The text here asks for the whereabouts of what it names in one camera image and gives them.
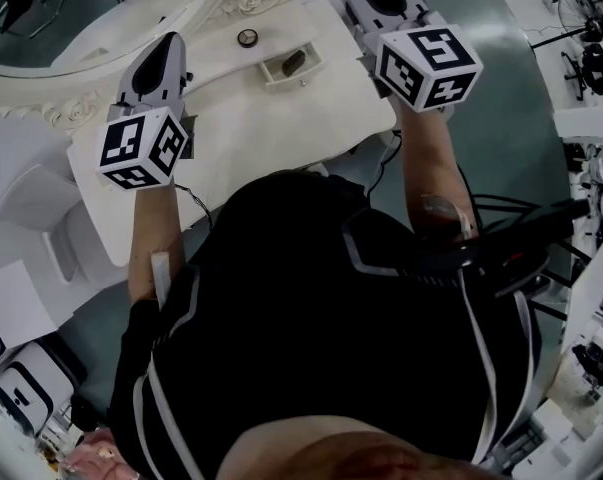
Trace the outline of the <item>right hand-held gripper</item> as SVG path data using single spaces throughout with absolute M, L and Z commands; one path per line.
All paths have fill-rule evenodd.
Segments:
M 467 99 L 483 63 L 465 32 L 424 0 L 342 0 L 362 63 L 382 97 L 416 112 Z

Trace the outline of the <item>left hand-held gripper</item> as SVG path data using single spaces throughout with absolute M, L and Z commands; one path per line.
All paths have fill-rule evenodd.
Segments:
M 189 139 L 181 120 L 191 80 L 178 33 L 146 47 L 123 72 L 98 132 L 95 173 L 125 191 L 168 185 Z

